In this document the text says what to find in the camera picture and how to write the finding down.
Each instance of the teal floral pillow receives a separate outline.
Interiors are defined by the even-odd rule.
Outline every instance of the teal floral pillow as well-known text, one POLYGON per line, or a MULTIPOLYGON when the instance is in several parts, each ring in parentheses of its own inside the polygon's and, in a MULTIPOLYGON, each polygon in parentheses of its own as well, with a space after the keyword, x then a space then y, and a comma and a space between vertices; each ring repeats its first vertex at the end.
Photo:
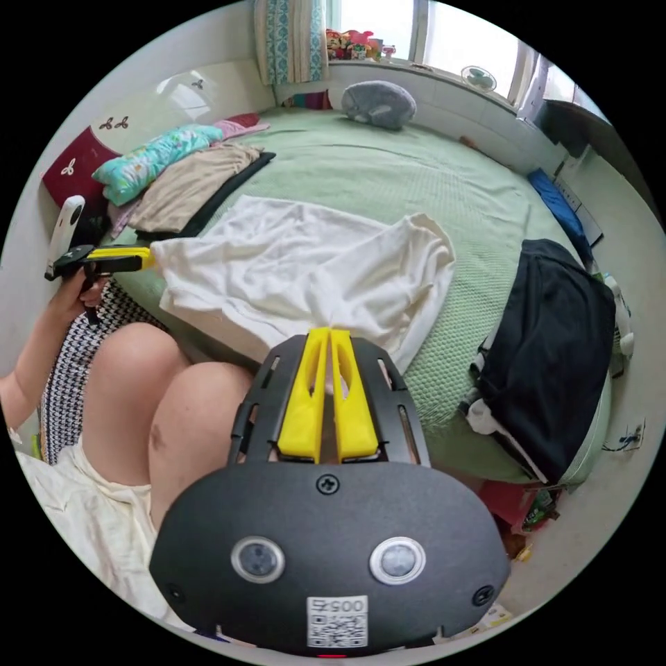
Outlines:
POLYGON ((105 185, 103 195, 116 206, 138 197, 167 167, 224 139, 213 126, 185 125, 165 132, 127 155, 104 162, 92 177, 105 185))

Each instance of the window frame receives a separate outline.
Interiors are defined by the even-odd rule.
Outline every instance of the window frame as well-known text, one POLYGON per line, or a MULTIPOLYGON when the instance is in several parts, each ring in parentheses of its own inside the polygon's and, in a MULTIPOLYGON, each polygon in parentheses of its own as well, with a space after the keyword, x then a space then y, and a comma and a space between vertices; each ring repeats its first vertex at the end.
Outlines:
MULTIPOLYGON (((428 20, 430 0, 412 0, 413 1, 413 20, 411 28, 411 42, 409 47, 409 58, 391 58, 390 62, 384 63, 391 68, 396 69, 409 69, 414 65, 418 66, 418 71, 429 74, 434 78, 456 83, 460 86, 469 87, 463 80, 463 77, 458 72, 447 71, 445 69, 438 69, 426 65, 423 62, 425 57, 426 39, 428 34, 428 20)), ((326 2, 326 27, 333 30, 342 30, 341 26, 341 0, 325 0, 326 2)), ((527 90, 529 88, 530 80, 534 74, 536 67, 537 54, 524 42, 518 40, 518 54, 515 59, 515 69, 513 72, 513 80, 509 95, 503 97, 502 95, 491 91, 482 92, 476 91, 494 100, 496 103, 504 107, 508 107, 515 111, 522 103, 527 90)), ((359 65, 359 61, 354 60, 340 60, 335 61, 335 65, 359 65)))

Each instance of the person's arm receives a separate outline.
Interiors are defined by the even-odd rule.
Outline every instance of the person's arm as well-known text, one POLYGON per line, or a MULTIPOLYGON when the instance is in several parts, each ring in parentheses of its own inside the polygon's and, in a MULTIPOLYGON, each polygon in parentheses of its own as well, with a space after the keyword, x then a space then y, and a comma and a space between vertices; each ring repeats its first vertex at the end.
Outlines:
POLYGON ((105 280, 83 294, 83 270, 63 282, 37 320, 14 370, 0 378, 0 405, 7 427, 16 430, 37 409, 72 321, 84 306, 99 304, 105 280))

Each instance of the gray plush toy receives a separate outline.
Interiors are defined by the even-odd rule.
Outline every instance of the gray plush toy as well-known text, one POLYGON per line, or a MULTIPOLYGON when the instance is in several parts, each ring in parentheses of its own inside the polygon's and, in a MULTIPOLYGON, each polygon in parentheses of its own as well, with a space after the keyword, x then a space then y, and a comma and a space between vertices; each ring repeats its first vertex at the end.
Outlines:
POLYGON ((351 120, 399 130, 414 118, 416 102, 404 88, 388 81, 361 81, 344 91, 342 110, 351 120))

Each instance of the leg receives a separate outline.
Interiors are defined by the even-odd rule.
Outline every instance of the leg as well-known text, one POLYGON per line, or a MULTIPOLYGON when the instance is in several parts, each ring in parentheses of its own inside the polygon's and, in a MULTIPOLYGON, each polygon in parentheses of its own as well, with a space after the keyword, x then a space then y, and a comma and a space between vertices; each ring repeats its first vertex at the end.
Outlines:
POLYGON ((180 373, 166 390, 148 447, 156 529, 184 489, 226 464, 234 417, 251 383, 243 368, 201 363, 180 373))
POLYGON ((83 402, 83 450, 105 479, 150 483, 148 436, 160 400, 189 365, 176 341, 149 324, 111 334, 90 366, 83 402))

